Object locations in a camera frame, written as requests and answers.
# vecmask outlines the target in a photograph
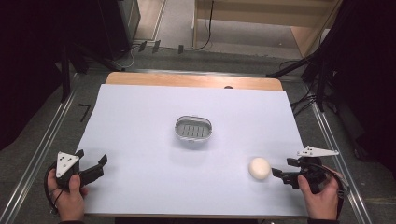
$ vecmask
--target hand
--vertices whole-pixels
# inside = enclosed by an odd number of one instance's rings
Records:
[[[55,177],[55,169],[49,171],[48,188],[53,201],[59,196],[56,201],[56,206],[61,217],[61,221],[82,221],[84,218],[84,199],[87,195],[86,188],[80,188],[79,175],[72,175],[69,181],[69,191],[58,188]]]
[[[298,176],[298,184],[304,195],[306,210],[310,218],[337,219],[338,184],[334,177],[331,177],[324,189],[317,194],[311,192],[304,176]]]

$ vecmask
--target floor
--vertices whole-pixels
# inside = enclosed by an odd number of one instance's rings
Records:
[[[157,1],[155,4],[159,6],[162,1]],[[193,0],[165,0],[161,17],[151,17],[154,20],[160,18],[158,26],[156,26],[157,23],[154,26],[150,25],[154,29],[149,29],[149,32],[141,32],[141,40],[136,41],[139,43],[150,39],[161,40],[159,52],[152,54],[147,49],[143,52],[134,50],[132,52],[134,61],[131,55],[125,55],[117,63],[132,62],[132,66],[126,68],[126,71],[160,69],[217,72],[220,75],[237,73],[247,77],[263,77],[264,74],[277,71],[283,62],[301,59],[289,27],[223,21],[213,21],[210,44],[204,50],[178,55],[178,45],[191,47],[192,12]],[[205,22],[208,24],[208,21],[200,21],[199,46],[206,41]],[[20,212],[15,217],[11,217],[14,223],[38,223],[43,220],[46,223],[57,223],[58,221],[57,217],[50,217],[49,209],[43,201],[42,174],[51,163],[50,158],[54,158],[56,155],[56,151],[74,151],[73,148],[77,147],[78,139],[83,134],[87,120],[79,122],[85,110],[78,104],[94,105],[95,94],[97,94],[99,86],[105,82],[108,74],[108,71],[98,64],[91,63],[90,67],[90,73],[87,76],[75,78],[78,80],[75,86],[77,92],[74,100],[69,102],[69,107],[59,106],[58,99],[61,90],[57,90],[26,126],[16,143],[0,151],[2,160],[0,167],[4,171],[0,174],[0,211],[2,211],[10,200],[11,194],[15,192],[14,189],[17,189],[17,184],[21,179],[29,177],[24,176],[25,170],[29,168],[28,161],[35,156],[37,146],[47,150],[44,153],[46,159],[38,164],[38,169],[33,174],[32,186],[26,186],[16,192],[21,195],[18,200],[22,200],[24,203],[21,208],[16,208],[20,209]],[[301,70],[295,71],[292,81],[282,77],[282,86],[291,102],[297,101],[306,91],[304,85],[298,80],[299,74],[301,74]],[[59,110],[66,111],[67,116],[60,117],[61,123],[52,123],[51,119],[54,115],[58,115]],[[318,125],[317,115],[314,110],[306,110],[296,118],[303,143],[305,145],[314,143],[318,147],[327,147],[329,144],[333,144],[343,149],[343,160],[346,161],[347,170],[353,176],[352,183],[359,192],[346,200],[351,203],[345,205],[342,223],[392,223],[396,218],[394,212],[396,211],[396,182],[391,173],[379,163],[357,160],[342,123],[329,111],[326,112],[324,121],[329,122],[331,135],[336,139],[336,144],[327,142],[322,134],[323,127]],[[57,130],[57,136],[48,139],[49,146],[43,146],[42,136],[46,136],[47,128],[51,125]],[[337,167],[335,161],[328,161],[328,163]],[[354,200],[359,199],[360,196],[365,202],[363,208],[354,203],[356,202]],[[365,209],[367,209],[370,218],[358,221],[354,212],[357,207],[363,212],[366,212]],[[113,221],[111,218],[87,217],[87,223],[107,224],[113,223]],[[1,217],[0,223],[13,222],[8,222],[4,217]],[[304,221],[267,220],[264,223],[289,224],[304,223]]]

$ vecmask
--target gray floor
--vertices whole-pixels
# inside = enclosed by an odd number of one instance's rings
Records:
[[[160,30],[165,27],[164,21],[165,19],[163,19]],[[165,35],[161,31],[159,32],[159,36],[163,36],[162,43],[165,46],[162,47],[172,47],[172,41],[169,40],[172,36],[165,38]],[[288,38],[287,41],[284,41],[285,43],[288,41],[289,43],[292,42],[290,36],[282,36],[281,38]],[[238,37],[230,37],[230,39],[233,41],[234,39],[238,39]],[[184,40],[180,39],[175,43],[182,43],[182,41]],[[278,39],[273,39],[272,43],[278,43]],[[219,73],[217,75],[225,75],[224,73],[230,75],[231,73],[245,77],[264,77],[265,74],[277,71],[281,63],[290,58],[296,58],[296,55],[293,53],[286,51],[279,53],[281,50],[278,52],[278,55],[272,54],[271,50],[265,51],[263,49],[260,49],[259,53],[240,50],[238,51],[240,54],[233,54],[233,44],[230,44],[228,47],[231,49],[227,53],[186,51],[183,54],[177,54],[176,49],[160,49],[159,52],[152,54],[150,52],[151,48],[147,48],[142,52],[137,52],[136,50],[134,51],[134,64],[127,68],[127,71],[157,69],[217,72]],[[118,63],[128,64],[131,61],[131,57],[126,55],[124,58],[118,60]],[[299,100],[305,94],[304,84],[299,79],[302,71],[303,68],[293,71],[290,76],[281,78],[282,86],[291,102]],[[26,186],[28,191],[26,195],[22,195],[21,197],[21,207],[15,208],[19,213],[12,218],[14,220],[13,223],[56,223],[58,221],[56,217],[53,217],[49,213],[50,209],[44,197],[42,186],[44,172],[50,163],[55,160],[55,155],[58,151],[61,150],[70,153],[75,151],[92,112],[90,111],[88,117],[80,122],[85,108],[78,106],[78,104],[95,104],[99,86],[106,81],[108,73],[102,65],[90,62],[88,75],[79,75],[79,82],[73,88],[76,90],[73,101],[68,107],[58,132],[53,140],[49,141],[48,153],[45,155],[42,164],[38,164],[39,170],[33,176],[34,181],[32,186]],[[20,137],[9,147],[0,151],[0,169],[2,170],[0,173],[0,211],[3,211],[7,207],[11,194],[17,187],[18,182],[22,179],[31,158],[34,156],[36,150],[40,148],[40,141],[60,107],[59,100],[61,93],[62,89],[53,93],[31,119]],[[361,197],[365,201],[372,223],[393,223],[396,219],[396,213],[394,212],[396,211],[396,181],[391,176],[390,171],[377,162],[362,162],[357,160],[353,154],[353,146],[350,139],[347,138],[343,124],[328,108],[326,108],[325,116],[329,121],[332,133],[341,149],[342,155],[346,160],[348,170],[353,176]],[[328,147],[312,109],[307,109],[301,113],[296,118],[296,122],[305,146]],[[334,167],[334,163],[330,159],[326,159],[325,164]],[[359,223],[355,216],[352,205],[346,200],[340,217],[342,223]],[[113,221],[114,218],[112,217],[86,218],[87,223],[105,224],[113,223]],[[6,222],[2,217],[0,223],[12,222]],[[266,220],[265,223],[305,223],[305,221],[303,219]]]

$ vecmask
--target round white object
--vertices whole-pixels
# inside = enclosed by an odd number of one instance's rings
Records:
[[[258,157],[250,162],[248,171],[254,178],[263,180],[271,173],[271,166],[267,160]]]

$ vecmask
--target white tabletop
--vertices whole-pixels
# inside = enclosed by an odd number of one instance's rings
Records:
[[[204,144],[177,139],[181,116],[210,120]],[[81,169],[104,155],[86,213],[106,216],[306,216],[299,190],[272,175],[254,179],[255,157],[289,167],[303,149],[283,91],[103,85],[78,149]]]

